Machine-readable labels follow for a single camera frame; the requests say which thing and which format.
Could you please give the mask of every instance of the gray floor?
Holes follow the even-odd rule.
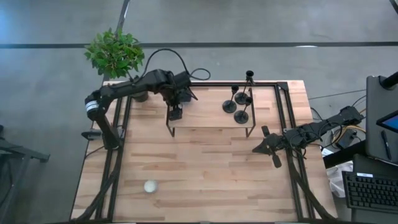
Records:
[[[116,28],[122,0],[0,0],[0,44],[87,43]],[[398,15],[388,0],[134,0],[124,30],[148,42],[394,41]],[[309,98],[365,89],[369,75],[398,70],[398,47],[177,49],[190,70],[212,80],[304,80]],[[68,220],[91,123],[84,98],[101,84],[83,49],[0,49],[0,124],[5,137],[40,152],[18,195],[16,223]],[[149,55],[153,50],[145,50]],[[149,68],[182,70],[168,52]],[[326,118],[365,92],[310,100]],[[358,105],[361,110],[364,103]],[[343,200],[340,218],[349,220]]]

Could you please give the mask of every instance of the white ball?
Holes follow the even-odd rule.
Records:
[[[157,190],[156,180],[147,180],[144,184],[144,190],[147,193],[154,193]]]

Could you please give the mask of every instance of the green leaves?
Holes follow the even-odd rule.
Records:
[[[84,53],[87,60],[91,60],[93,68],[98,69],[98,75],[108,75],[110,78],[126,77],[129,70],[139,71],[145,55],[138,45],[138,40],[131,34],[123,35],[119,29],[116,33],[112,29],[97,34],[96,38]]]

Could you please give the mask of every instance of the keyboard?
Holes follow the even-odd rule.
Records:
[[[398,179],[343,171],[347,207],[398,213]]]

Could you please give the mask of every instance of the wooden table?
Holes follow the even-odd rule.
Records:
[[[288,84],[297,125],[312,122],[304,82],[288,81]],[[195,87],[192,90],[199,100],[211,98],[218,102],[220,108],[222,102],[228,100],[225,96],[229,94],[226,93],[231,93],[227,87]],[[249,138],[245,137],[241,128],[193,128],[189,125],[187,128],[179,126],[173,138],[165,126],[166,105],[160,95],[150,94],[149,100],[144,103],[133,101],[114,221],[296,220],[285,152],[277,152],[282,161],[279,169],[273,166],[271,157],[251,152],[264,137],[261,126],[267,125],[272,133],[281,132],[275,92],[273,88],[254,87],[253,95],[257,124]],[[107,113],[110,121],[113,120],[115,104]],[[286,108],[284,113],[290,124]],[[233,114],[225,114],[222,119],[225,118],[233,121]],[[102,145],[100,140],[90,142],[87,153]],[[105,157],[106,151],[102,150],[86,159],[72,218],[78,217],[98,193]],[[306,157],[310,188],[328,212],[336,217],[319,148],[307,147]],[[159,189],[154,194],[144,192],[144,182],[149,179],[159,183]],[[307,213],[303,193],[300,193],[302,207]],[[108,200],[109,196],[105,198],[104,213],[108,209]]]

